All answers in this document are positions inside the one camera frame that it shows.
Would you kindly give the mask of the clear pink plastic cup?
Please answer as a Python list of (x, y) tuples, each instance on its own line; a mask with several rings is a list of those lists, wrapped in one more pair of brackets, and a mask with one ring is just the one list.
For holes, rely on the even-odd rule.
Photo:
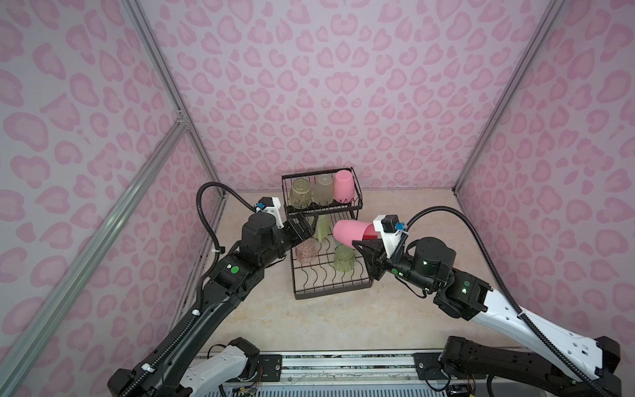
[(309, 238), (308, 240), (300, 243), (295, 248), (295, 257), (301, 264), (301, 266), (305, 266), (310, 264), (314, 258), (317, 256), (317, 242), (314, 238)]

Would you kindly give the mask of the pale green mug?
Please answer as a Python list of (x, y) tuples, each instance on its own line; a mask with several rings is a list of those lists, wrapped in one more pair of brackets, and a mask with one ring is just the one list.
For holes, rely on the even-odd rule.
[(330, 233), (330, 219), (327, 215), (319, 215), (317, 217), (317, 224), (315, 228), (314, 238), (322, 243)]

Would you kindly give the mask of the bright green plastic cup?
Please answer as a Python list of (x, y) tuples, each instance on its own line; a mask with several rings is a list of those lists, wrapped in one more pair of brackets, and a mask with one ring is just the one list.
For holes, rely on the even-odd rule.
[(306, 178), (298, 178), (291, 185), (289, 206), (300, 211), (308, 208), (313, 201), (312, 187)]

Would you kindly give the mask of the pale green textured cup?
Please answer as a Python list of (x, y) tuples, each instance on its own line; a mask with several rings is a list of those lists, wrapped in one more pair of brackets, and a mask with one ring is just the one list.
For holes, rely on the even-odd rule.
[(333, 201), (333, 178), (330, 174), (317, 175), (315, 178), (313, 199), (319, 206), (328, 206)]

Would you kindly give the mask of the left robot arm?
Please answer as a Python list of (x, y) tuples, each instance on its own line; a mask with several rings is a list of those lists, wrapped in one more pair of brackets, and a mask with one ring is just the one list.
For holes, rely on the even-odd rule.
[(300, 216), (279, 228), (276, 218), (253, 213), (241, 240), (209, 270), (195, 303), (163, 341), (132, 370), (119, 369), (107, 388), (113, 396), (169, 396), (205, 342), (264, 279), (268, 266), (314, 234), (316, 223)]

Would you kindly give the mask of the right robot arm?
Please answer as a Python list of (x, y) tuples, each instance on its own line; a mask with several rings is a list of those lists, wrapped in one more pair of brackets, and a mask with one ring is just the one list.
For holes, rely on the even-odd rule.
[(555, 396), (620, 396), (615, 371), (619, 345), (609, 337), (584, 337), (547, 319), (515, 309), (489, 283), (454, 268), (456, 252), (437, 238), (412, 243), (414, 252), (393, 261), (380, 239), (353, 241), (369, 275), (395, 278), (433, 298), (453, 319), (486, 326), (520, 343), (523, 352), (450, 337), (439, 357), (453, 375), (491, 375), (531, 385)]

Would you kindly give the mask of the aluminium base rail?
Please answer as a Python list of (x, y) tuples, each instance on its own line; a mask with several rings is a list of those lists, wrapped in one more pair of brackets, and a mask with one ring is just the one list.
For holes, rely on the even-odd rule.
[(215, 345), (176, 380), (157, 372), (144, 396), (544, 396), (487, 375), (447, 375), (438, 350), (260, 352)]

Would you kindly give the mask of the aluminium frame post left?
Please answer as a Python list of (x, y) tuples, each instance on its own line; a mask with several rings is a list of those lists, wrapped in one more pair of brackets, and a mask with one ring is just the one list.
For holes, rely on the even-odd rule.
[(132, 23), (132, 26), (134, 26), (137, 31), (137, 34), (140, 37), (140, 42), (145, 48), (150, 58), (150, 62), (153, 64), (159, 80), (162, 83), (173, 108), (175, 109), (175, 112), (177, 112), (179, 119), (185, 124), (185, 131), (193, 144), (195, 153), (203, 163), (204, 171), (210, 180), (218, 181), (218, 173), (213, 167), (213, 162), (203, 145), (203, 139), (200, 137), (198, 129), (194, 125), (190, 111), (185, 104), (184, 97), (176, 84), (175, 77), (170, 70), (170, 66), (167, 63), (165, 56), (160, 49), (159, 41), (156, 38), (149, 20), (147, 19), (142, 3), (137, 0), (123, 0), (121, 1), (121, 4), (126, 10), (128, 19)]

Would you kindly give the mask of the aluminium frame post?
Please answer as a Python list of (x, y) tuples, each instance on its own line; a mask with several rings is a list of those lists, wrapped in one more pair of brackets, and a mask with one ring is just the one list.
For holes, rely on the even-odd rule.
[(537, 27), (525, 47), (524, 52), (519, 57), (519, 61), (514, 67), (509, 81), (506, 86), (504, 86), (501, 96), (493, 107), (492, 114), (489, 116), (486, 124), (484, 125), (481, 135), (479, 135), (476, 140), (476, 144), (468, 156), (466, 164), (463, 167), (457, 182), (452, 188), (456, 197), (458, 197), (461, 191), (466, 187), (468, 178), (474, 168), (476, 168), (476, 163), (485, 151), (488, 141), (496, 132), (502, 117), (509, 108), (509, 105), (513, 102), (515, 95), (519, 91), (524, 79), (532, 68), (532, 64), (535, 62), (542, 48), (544, 48), (547, 44), (552, 32), (557, 27), (557, 24), (565, 13), (568, 4), (569, 1), (565, 0), (552, 0), (547, 4), (545, 12), (537, 24)]
[(137, 0), (123, 0), (121, 1), (121, 4), (126, 10), (128, 19), (132, 23), (132, 26), (134, 26), (137, 31), (137, 34), (140, 37), (140, 42), (145, 48), (150, 58), (150, 62), (153, 64), (159, 80), (162, 83), (173, 108), (175, 109), (175, 112), (177, 112), (179, 119), (185, 124), (185, 131), (193, 144), (195, 153), (203, 163), (204, 171), (210, 180), (218, 181), (218, 173), (213, 167), (213, 162), (203, 145), (203, 139), (200, 137), (198, 129), (194, 125), (190, 111), (185, 104), (184, 97), (176, 84), (175, 77), (170, 70), (170, 66), (167, 63), (165, 56), (160, 49), (159, 41), (156, 38), (149, 20), (147, 19), (142, 3)]

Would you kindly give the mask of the aluminium frame post right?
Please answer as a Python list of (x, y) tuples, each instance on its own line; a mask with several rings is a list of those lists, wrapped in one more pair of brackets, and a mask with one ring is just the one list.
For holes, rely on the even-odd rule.
[(525, 47), (524, 52), (519, 57), (519, 61), (514, 67), (509, 81), (506, 86), (504, 86), (501, 96), (493, 107), (492, 114), (489, 116), (486, 124), (484, 125), (481, 135), (479, 135), (476, 140), (476, 144), (468, 156), (466, 164), (463, 167), (457, 182), (452, 188), (456, 197), (458, 197), (461, 191), (466, 187), (468, 178), (474, 168), (476, 168), (476, 163), (485, 151), (488, 141), (496, 132), (502, 117), (509, 108), (509, 105), (513, 102), (515, 95), (519, 91), (524, 79), (532, 68), (532, 64), (535, 62), (542, 48), (544, 48), (547, 44), (552, 32), (557, 27), (557, 24), (565, 13), (568, 4), (569, 1), (565, 0), (552, 0), (547, 4), (545, 12), (537, 24), (537, 27)]

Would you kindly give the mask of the aluminium frame diagonal bar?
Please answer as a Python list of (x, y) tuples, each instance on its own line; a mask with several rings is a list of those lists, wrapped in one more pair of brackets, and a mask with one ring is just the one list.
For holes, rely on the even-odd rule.
[(16, 340), (1, 365), (2, 396), (17, 392), (189, 127), (183, 119), (175, 122)]

